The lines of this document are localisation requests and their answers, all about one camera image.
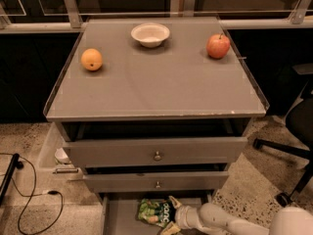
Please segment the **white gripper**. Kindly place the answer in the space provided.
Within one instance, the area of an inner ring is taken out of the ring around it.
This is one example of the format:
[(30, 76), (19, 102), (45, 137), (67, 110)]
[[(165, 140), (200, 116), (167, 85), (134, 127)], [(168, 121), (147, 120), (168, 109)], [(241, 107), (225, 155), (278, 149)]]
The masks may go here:
[(182, 206), (182, 203), (173, 196), (168, 199), (172, 206), (177, 209), (175, 213), (175, 222), (169, 222), (166, 227), (160, 232), (160, 235), (177, 235), (182, 229), (200, 229), (202, 228), (199, 209)]

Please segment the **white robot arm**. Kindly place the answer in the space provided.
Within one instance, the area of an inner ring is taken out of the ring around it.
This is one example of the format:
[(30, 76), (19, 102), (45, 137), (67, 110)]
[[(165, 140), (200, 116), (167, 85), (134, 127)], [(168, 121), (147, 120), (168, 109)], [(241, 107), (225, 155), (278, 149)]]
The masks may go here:
[(197, 229), (206, 235), (313, 235), (313, 215), (304, 209), (286, 207), (272, 218), (268, 228), (246, 219), (236, 217), (213, 203), (199, 208), (183, 205), (173, 196), (169, 197), (176, 209), (173, 221), (160, 235), (177, 235), (181, 230)]

